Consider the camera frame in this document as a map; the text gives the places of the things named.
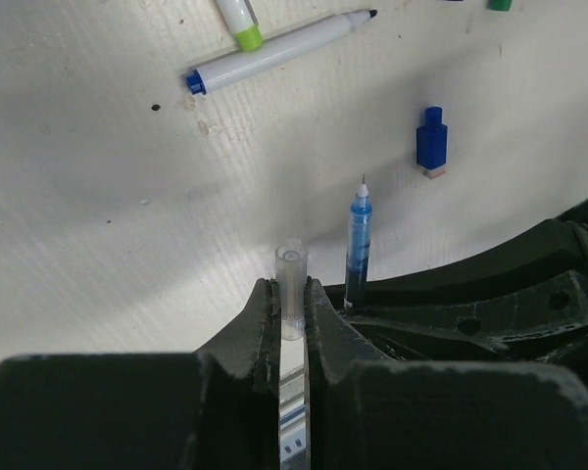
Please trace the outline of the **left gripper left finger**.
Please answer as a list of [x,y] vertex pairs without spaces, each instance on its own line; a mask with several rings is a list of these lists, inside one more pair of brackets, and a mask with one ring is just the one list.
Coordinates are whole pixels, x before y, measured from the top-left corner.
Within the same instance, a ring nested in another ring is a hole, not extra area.
[[194,352],[0,362],[0,469],[275,469],[280,307],[259,280]]

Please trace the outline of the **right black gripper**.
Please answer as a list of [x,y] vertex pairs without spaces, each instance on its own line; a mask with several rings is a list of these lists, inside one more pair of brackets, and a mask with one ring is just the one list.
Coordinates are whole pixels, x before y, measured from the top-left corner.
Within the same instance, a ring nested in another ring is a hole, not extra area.
[[588,377],[588,199],[476,256],[371,281],[343,314],[393,358],[544,362]]

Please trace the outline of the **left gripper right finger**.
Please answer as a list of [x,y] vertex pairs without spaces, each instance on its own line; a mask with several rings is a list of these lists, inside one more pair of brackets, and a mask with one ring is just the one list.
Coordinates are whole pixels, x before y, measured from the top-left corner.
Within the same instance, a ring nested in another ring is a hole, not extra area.
[[401,361],[305,289],[312,469],[588,469],[588,389],[550,364]]

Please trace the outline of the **white pen blue tip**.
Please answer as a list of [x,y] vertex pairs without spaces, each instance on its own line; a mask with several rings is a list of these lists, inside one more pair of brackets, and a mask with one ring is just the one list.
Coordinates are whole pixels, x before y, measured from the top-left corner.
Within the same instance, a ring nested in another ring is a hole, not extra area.
[[183,78],[192,95],[207,95],[264,71],[284,66],[367,24],[376,9],[326,17],[270,39],[253,52],[233,52],[200,65]]

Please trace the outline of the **white pen clear cap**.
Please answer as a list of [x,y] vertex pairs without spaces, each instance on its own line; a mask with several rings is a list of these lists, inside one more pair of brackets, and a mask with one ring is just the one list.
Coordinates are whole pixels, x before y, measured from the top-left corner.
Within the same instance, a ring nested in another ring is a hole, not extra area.
[[253,52],[262,47],[264,38],[249,1],[216,0],[216,5],[242,51]]

